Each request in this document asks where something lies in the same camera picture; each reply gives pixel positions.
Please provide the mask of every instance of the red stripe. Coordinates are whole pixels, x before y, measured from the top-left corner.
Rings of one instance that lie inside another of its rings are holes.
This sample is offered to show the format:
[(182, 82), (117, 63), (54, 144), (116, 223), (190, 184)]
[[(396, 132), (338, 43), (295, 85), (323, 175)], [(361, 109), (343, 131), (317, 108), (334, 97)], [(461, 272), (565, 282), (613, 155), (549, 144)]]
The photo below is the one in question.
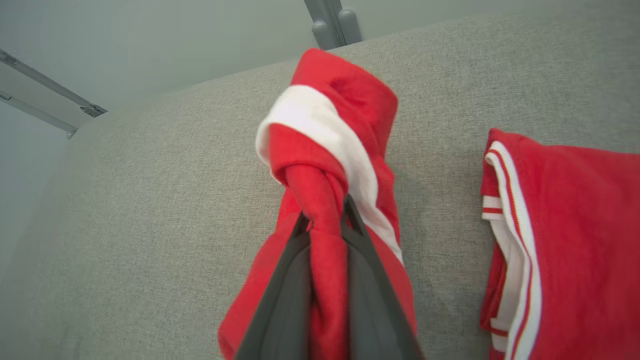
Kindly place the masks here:
[(533, 269), (531, 266), (531, 257), (529, 256), (529, 251), (527, 250), (527, 247), (524, 245), (524, 242), (522, 241), (522, 234), (520, 233), (520, 222), (518, 221), (518, 215), (516, 214), (516, 210), (515, 210), (515, 201), (513, 200), (513, 194), (511, 192), (511, 177), (507, 172), (507, 166), (505, 166), (504, 160), (502, 159), (502, 155), (500, 155), (499, 152), (497, 152), (494, 149), (489, 150), (489, 152), (496, 155), (498, 157), (498, 160), (500, 161), (500, 167), (502, 167), (502, 172), (504, 173), (504, 177), (507, 181), (506, 188), (507, 188), (507, 194), (509, 195), (509, 207), (511, 208), (511, 217), (513, 218), (513, 223), (515, 224), (516, 232), (518, 233), (518, 238), (520, 239), (520, 242), (522, 243), (522, 247), (524, 248), (525, 253), (527, 254), (527, 257), (529, 258), (529, 285), (527, 286), (527, 302), (524, 308), (525, 316), (524, 316), (524, 319), (522, 319), (522, 322), (520, 323), (520, 327), (518, 328), (516, 341), (515, 341), (515, 344), (513, 345), (513, 351), (511, 352), (511, 360), (513, 360), (517, 352), (516, 350), (518, 348), (518, 344), (520, 343), (520, 338), (522, 337), (524, 328), (527, 324), (527, 321), (529, 320), (529, 299), (531, 297), (531, 277), (532, 277)]
[(502, 209), (482, 208), (482, 212), (483, 213), (489, 213), (489, 214), (502, 214)]

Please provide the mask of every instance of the gray upholstered surface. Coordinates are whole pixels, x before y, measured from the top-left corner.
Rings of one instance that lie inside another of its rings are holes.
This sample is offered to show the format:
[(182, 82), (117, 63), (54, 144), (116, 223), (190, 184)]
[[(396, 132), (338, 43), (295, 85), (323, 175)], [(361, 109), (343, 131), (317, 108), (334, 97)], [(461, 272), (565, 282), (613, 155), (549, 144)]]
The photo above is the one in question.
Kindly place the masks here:
[[(400, 99), (388, 161), (428, 357), (487, 355), (489, 128), (640, 152), (639, 11), (621, 4), (467, 19), (336, 51)], [(221, 318), (275, 224), (282, 191), (253, 141), (295, 64), (84, 126), (0, 285), (0, 357), (214, 357)]]

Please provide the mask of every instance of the red garment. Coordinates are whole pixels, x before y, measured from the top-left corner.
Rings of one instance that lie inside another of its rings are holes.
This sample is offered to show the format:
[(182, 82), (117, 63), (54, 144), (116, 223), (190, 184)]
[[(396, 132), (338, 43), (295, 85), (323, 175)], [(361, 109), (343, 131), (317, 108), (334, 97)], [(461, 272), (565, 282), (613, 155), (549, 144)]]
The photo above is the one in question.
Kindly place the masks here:
[(492, 129), (484, 159), (492, 358), (640, 357), (640, 156)]
[(399, 248), (394, 175), (384, 161), (396, 108), (393, 92), (360, 67), (317, 49), (303, 55), (291, 87), (258, 131), (259, 156), (286, 191), (276, 230), (220, 325), (225, 358), (232, 359), (239, 348), (301, 209), (312, 223), (310, 353), (312, 359), (347, 358), (347, 248), (340, 235), (347, 192), (415, 332), (413, 292)]

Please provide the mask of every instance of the white wall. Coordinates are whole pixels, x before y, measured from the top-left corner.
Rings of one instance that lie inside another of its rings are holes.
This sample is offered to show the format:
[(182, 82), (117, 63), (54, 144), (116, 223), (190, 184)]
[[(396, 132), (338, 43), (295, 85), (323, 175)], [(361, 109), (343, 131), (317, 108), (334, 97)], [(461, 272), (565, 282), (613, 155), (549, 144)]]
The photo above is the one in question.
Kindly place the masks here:
[(0, 281), (67, 142), (64, 131), (0, 102)]
[(113, 110), (317, 47), (303, 0), (0, 0), (0, 48)]

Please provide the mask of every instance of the folded red shirt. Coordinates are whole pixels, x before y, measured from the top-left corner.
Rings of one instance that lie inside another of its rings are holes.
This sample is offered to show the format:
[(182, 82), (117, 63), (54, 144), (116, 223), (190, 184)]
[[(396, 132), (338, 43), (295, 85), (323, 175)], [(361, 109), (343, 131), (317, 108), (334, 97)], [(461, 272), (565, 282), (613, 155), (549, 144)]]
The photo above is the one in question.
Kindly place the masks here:
[(639, 358), (640, 155), (492, 129), (482, 194), (492, 358)]

